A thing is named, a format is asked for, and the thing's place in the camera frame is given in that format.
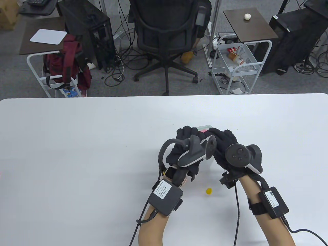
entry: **chair base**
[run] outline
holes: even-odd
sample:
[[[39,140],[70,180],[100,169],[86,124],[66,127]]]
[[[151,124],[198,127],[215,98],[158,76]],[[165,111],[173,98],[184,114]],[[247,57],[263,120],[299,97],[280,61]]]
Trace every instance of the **chair base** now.
[[[163,60],[163,59],[161,59],[157,56],[150,55],[152,58],[158,60],[159,62],[152,65],[152,66],[150,66],[150,67],[147,67],[144,70],[142,70],[142,71],[138,72],[137,74],[135,74],[135,76],[133,78],[134,81],[136,81],[136,82],[139,81],[139,77],[141,75],[144,75],[146,73],[149,73],[149,72],[154,71],[154,70],[159,69],[159,68],[164,68],[164,70],[165,70],[166,92],[163,93],[163,96],[168,96],[169,95],[169,68],[175,68],[175,69],[178,69],[180,71],[192,74],[194,76],[193,83],[197,84],[198,83],[198,74],[197,74],[197,72],[174,62],[174,60],[177,57],[179,57],[180,55],[181,54],[174,55],[171,58],[169,58],[168,60]]]

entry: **computer tower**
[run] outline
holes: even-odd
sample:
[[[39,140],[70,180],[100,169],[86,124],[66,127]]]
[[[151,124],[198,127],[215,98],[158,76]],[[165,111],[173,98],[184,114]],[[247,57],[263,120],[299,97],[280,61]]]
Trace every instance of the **computer tower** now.
[[[278,38],[271,40],[272,48],[261,73],[287,71],[289,66],[302,62],[327,29],[328,20],[309,9],[301,9],[273,16],[269,25]],[[256,47],[257,61],[263,60],[267,49],[267,43]]]
[[[63,0],[58,5],[67,31],[82,37],[86,57],[99,69],[107,70],[115,56],[109,17],[87,0]]]

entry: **hand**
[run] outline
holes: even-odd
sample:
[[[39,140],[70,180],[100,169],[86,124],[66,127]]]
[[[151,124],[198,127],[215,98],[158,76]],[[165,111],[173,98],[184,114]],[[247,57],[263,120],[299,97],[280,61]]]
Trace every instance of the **hand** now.
[[[199,132],[196,127],[191,128],[190,126],[185,126],[182,129],[178,129],[176,131],[176,139],[180,140],[185,140],[189,138],[191,135],[198,136],[200,140],[203,140],[206,138],[205,134],[202,132]],[[185,151],[183,150],[183,147],[181,145],[176,144],[171,153],[166,157],[166,162],[169,163],[170,165],[176,165],[178,162],[179,157],[184,153]],[[200,164],[201,160],[188,166],[185,167],[186,169],[189,170],[188,176],[195,176],[198,174],[198,167]]]
[[[231,174],[232,177],[238,179],[247,174],[248,168],[238,168],[230,165],[225,157],[226,149],[232,145],[236,144],[237,139],[230,130],[225,130],[224,132],[216,128],[210,128],[205,132],[205,137],[214,135],[216,138],[216,151],[214,153],[214,158],[216,162],[226,171]]]

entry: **white label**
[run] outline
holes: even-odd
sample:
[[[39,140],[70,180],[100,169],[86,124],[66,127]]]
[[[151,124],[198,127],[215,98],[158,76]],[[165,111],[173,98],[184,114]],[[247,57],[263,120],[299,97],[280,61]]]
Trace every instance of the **white label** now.
[[[273,208],[279,206],[279,203],[278,203],[277,199],[275,198],[275,196],[273,195],[272,191],[267,191],[264,194],[267,197],[268,201],[270,202],[270,204]]]
[[[165,182],[164,180],[162,180],[159,185],[156,187],[156,189],[154,190],[154,194],[156,196],[158,196],[161,199],[164,199],[164,197],[166,196],[166,194],[169,192],[169,190],[171,189],[171,185],[168,184],[167,182]]]

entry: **forearm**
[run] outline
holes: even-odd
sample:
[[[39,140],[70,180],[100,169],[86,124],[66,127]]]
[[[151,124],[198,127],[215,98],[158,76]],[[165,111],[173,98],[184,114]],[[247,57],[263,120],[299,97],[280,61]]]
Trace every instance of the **forearm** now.
[[[145,219],[148,219],[153,206],[149,206]],[[139,246],[163,246],[163,233],[169,217],[158,213],[151,221],[143,223],[139,230]]]
[[[260,202],[259,184],[248,175],[239,179],[251,203]],[[269,214],[255,216],[270,246],[295,246],[292,236],[280,218],[271,219]]]

